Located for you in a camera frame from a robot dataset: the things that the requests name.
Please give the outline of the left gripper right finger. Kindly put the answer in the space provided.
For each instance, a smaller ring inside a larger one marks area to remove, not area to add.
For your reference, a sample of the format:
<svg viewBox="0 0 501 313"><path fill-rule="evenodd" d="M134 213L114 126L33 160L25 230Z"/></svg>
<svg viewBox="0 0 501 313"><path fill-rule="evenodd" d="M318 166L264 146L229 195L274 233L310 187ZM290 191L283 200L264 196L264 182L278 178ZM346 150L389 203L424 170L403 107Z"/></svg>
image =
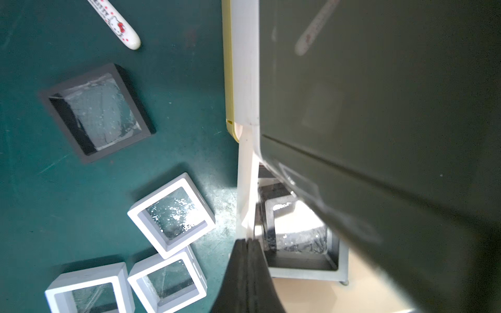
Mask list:
<svg viewBox="0 0 501 313"><path fill-rule="evenodd" d="M247 242L247 311L285 312L263 250L255 239Z"/></svg>

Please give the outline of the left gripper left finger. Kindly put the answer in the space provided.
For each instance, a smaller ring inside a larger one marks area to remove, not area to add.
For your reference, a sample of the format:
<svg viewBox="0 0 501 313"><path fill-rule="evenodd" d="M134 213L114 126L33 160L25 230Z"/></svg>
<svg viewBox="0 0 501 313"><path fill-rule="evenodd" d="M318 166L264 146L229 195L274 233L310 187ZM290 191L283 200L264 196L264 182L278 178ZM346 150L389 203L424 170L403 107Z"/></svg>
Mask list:
<svg viewBox="0 0 501 313"><path fill-rule="evenodd" d="M245 239L238 239L211 312L248 312L247 261L247 242Z"/></svg>

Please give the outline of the white brooch box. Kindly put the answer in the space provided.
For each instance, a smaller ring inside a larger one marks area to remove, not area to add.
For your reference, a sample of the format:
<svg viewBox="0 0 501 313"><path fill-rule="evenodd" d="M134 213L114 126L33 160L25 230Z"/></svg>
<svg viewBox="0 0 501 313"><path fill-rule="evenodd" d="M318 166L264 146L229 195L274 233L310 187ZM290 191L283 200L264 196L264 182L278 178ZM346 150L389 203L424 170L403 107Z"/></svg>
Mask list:
<svg viewBox="0 0 501 313"><path fill-rule="evenodd" d="M150 313L177 312L207 296L207 280L190 246L167 259L155 254L137 262L127 281Z"/></svg>
<svg viewBox="0 0 501 313"><path fill-rule="evenodd" d="M127 215L163 259L216 227L213 211L186 172L134 203Z"/></svg>
<svg viewBox="0 0 501 313"><path fill-rule="evenodd" d="M134 312L126 263L64 273L45 291L51 312Z"/></svg>

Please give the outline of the three-tier drawer organizer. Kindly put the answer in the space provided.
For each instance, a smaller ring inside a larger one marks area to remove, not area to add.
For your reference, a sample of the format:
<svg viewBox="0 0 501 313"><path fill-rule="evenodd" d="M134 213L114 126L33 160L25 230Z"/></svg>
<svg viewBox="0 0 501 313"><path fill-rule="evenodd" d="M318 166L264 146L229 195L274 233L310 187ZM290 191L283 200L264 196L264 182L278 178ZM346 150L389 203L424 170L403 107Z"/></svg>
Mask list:
<svg viewBox="0 0 501 313"><path fill-rule="evenodd" d="M500 2L223 1L228 126L424 312L500 311Z"/></svg>

